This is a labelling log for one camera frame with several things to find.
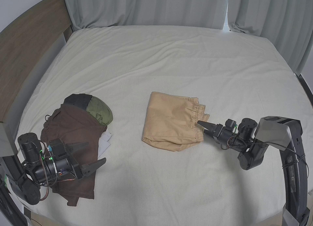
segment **mattress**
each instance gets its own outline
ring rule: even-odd
[[[266,39],[183,26],[81,29],[42,77],[24,110],[18,135],[38,136],[45,115],[72,93],[102,99],[113,112],[107,162],[96,172],[95,199],[77,207],[50,192],[27,207],[65,225],[252,225],[285,203],[279,150],[242,170],[238,153],[211,138],[181,152],[142,141],[152,91],[198,97],[209,122],[265,116],[301,120],[313,170],[313,109],[284,59]],[[313,176],[308,178],[308,190]]]

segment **bed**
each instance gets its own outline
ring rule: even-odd
[[[244,171],[237,152],[221,150],[210,138],[181,152],[144,143],[152,91],[198,97],[214,123],[258,122],[268,115],[299,119],[313,169],[313,109],[266,38],[186,26],[81,29],[42,76],[17,134],[40,135],[45,115],[65,97],[91,94],[114,116],[107,162],[96,172],[94,200],[80,198],[68,207],[51,192],[27,208],[65,225],[252,225],[282,210],[284,177],[273,147],[260,166]]]

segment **khaki pants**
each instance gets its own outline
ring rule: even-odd
[[[197,97],[152,92],[142,140],[159,149],[181,151],[203,141],[203,128],[197,121],[207,121],[205,105]]]

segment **curtain fold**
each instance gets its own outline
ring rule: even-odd
[[[266,37],[297,75],[312,46],[313,0],[228,0],[231,31]]]
[[[74,30],[111,25],[222,29],[228,0],[65,0]]]

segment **green-gray curtain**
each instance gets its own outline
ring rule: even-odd
[[[268,38],[299,75],[313,42],[313,0],[228,0],[228,25]]]
[[[222,29],[228,0],[65,0],[74,30],[111,25]]]

